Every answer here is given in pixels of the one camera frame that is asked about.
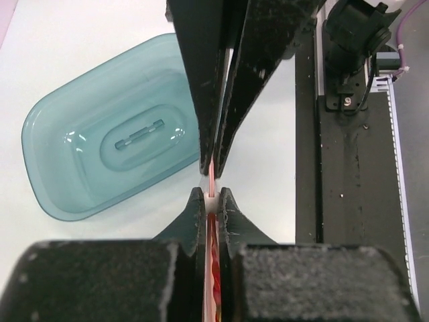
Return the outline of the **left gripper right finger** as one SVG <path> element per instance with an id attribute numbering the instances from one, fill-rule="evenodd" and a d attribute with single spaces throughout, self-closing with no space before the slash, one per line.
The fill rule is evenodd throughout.
<path id="1" fill-rule="evenodd" d="M 419 321 L 393 258 L 360 245 L 277 244 L 219 195 L 223 321 Z"/>

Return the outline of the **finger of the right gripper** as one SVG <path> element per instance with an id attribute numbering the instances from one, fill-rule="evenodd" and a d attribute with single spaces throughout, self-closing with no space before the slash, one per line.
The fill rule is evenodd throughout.
<path id="1" fill-rule="evenodd" d="M 214 152 L 221 99 L 247 1 L 170 0 L 173 23 L 198 122 L 200 173 L 208 174 Z"/>
<path id="2" fill-rule="evenodd" d="M 280 62 L 291 58 L 312 25 L 317 1 L 248 1 L 229 68 L 214 144 L 214 175 L 222 176 L 235 135 Z"/>

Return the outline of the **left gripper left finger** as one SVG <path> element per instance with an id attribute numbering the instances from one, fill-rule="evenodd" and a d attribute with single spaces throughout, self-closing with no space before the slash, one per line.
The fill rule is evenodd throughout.
<path id="1" fill-rule="evenodd" d="M 34 243 L 1 296 L 1 320 L 201 321 L 204 221 L 194 188 L 154 238 Z"/>

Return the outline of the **clear pink zip top bag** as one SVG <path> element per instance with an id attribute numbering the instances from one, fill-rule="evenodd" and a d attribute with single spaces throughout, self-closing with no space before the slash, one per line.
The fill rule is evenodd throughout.
<path id="1" fill-rule="evenodd" d="M 204 192 L 206 238 L 202 321 L 221 321 L 221 268 L 219 252 L 219 192 L 215 180 L 214 161 L 208 167 L 208 190 Z"/>

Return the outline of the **red toy lobster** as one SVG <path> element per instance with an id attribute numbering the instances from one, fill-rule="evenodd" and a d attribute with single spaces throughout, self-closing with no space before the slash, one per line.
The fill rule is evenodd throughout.
<path id="1" fill-rule="evenodd" d="M 210 234 L 211 234 L 211 272 L 213 277 L 212 294 L 215 303 L 215 321 L 221 321 L 221 272 L 219 260 L 219 241 L 217 236 L 217 218 L 214 213 L 209 214 Z"/>

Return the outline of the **teal plastic tray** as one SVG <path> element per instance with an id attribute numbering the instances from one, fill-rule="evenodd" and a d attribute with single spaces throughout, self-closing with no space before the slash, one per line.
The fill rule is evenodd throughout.
<path id="1" fill-rule="evenodd" d="M 176 35 L 151 38 L 40 99 L 21 146 L 39 206 L 61 221 L 91 217 L 197 161 Z"/>

